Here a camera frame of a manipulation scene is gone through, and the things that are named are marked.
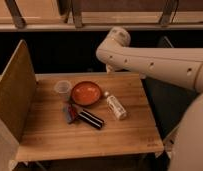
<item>wooden tabletop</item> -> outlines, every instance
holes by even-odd
[[[119,121],[102,97],[86,109],[105,121],[101,130],[77,121],[68,124],[63,104],[53,90],[59,80],[74,86],[93,81],[115,95],[128,112]],[[136,73],[62,74],[38,76],[35,97],[26,120],[17,161],[40,161],[163,151],[155,120]]]

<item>red object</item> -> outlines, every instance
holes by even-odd
[[[91,81],[82,81],[76,84],[71,92],[72,100],[81,106],[97,102],[102,95],[100,87]]]

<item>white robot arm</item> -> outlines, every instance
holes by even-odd
[[[131,48],[129,33],[114,27],[96,51],[113,67],[203,92],[203,48]]]
[[[129,33],[114,27],[96,51],[100,61],[203,92],[203,48],[130,48]],[[169,171],[203,171],[203,93],[187,109]]]

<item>bottle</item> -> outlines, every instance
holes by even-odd
[[[118,99],[114,95],[111,95],[108,91],[104,92],[104,96],[107,98],[107,104],[115,114],[116,118],[118,120],[124,119],[127,116],[127,111]]]

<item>clear cup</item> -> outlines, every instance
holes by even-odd
[[[69,102],[72,90],[72,84],[70,81],[67,80],[58,81],[54,86],[54,90],[56,93],[59,94],[61,100],[64,103]]]

